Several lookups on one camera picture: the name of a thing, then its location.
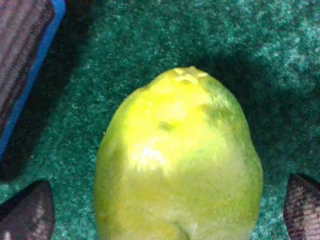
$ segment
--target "green carpet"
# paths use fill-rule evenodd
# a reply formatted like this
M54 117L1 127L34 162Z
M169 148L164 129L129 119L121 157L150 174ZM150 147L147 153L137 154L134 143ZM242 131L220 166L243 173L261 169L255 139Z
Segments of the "green carpet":
M0 201L48 179L53 239L97 239L96 153L113 113L158 74L196 66L238 99L261 158L252 240L289 239L289 173L320 180L319 3L128 2L67 12L0 165Z

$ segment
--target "yellow-green fruit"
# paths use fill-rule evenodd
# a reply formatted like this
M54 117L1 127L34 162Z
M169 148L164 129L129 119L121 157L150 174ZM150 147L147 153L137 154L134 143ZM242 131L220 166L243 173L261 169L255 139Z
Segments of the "yellow-green fruit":
M100 240L248 240L263 172L235 97L174 68L117 109L96 162Z

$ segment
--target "blue trim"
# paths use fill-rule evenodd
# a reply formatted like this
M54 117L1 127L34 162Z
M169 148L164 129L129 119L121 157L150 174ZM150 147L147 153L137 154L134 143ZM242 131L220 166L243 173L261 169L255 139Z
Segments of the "blue trim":
M3 134L0 138L0 161L1 158L5 152L6 145L9 142L9 139L11 137L11 134L14 130L14 127L18 121L18 118L20 116L20 113L26 103L26 100L28 99L28 96L32 90L32 87L35 83L36 77L39 73L39 70L44 62L44 59L47 55L48 49L54 39L54 36L59 28L59 25L65 15L66 12L66 3L65 0L51 0L55 15L52 20L52 22L48 25L47 29L45 30L45 33L43 35L43 39L39 45L37 57L34 61L33 66L31 67L29 78L26 82L25 88L23 90L23 93L21 94L20 98L16 101L13 111L11 114L11 117L9 121L6 123L6 126L4 128Z

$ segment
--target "blue strip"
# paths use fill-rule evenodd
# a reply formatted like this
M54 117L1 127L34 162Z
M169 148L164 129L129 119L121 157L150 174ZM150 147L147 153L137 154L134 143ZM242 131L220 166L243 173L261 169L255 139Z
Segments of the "blue strip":
M65 15L66 12L66 3L65 0L51 0L54 6L55 15L52 22L48 25L45 33L43 35L43 39L39 45L38 53L36 60L34 61L33 66L31 67L29 78L26 82L23 93L20 98L16 101L11 117L9 121L6 123L3 134L0 138L0 161L5 152L6 146L9 142L11 134L14 130L14 127L17 123L17 120L20 116L20 113L28 99L28 96L32 90L32 87L35 83L36 77L39 73L39 70L44 62L44 59L47 55L48 49L54 39L54 36L59 28L59 25Z

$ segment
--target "teal carpet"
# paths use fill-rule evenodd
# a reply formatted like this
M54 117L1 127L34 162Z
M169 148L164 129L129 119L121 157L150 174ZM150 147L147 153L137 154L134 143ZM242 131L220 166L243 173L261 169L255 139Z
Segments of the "teal carpet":
M48 179L53 239L97 239L96 153L113 113L158 74L193 65L238 99L261 158L252 240L289 239L289 173L320 180L319 3L114 2L67 12L0 165L0 202Z

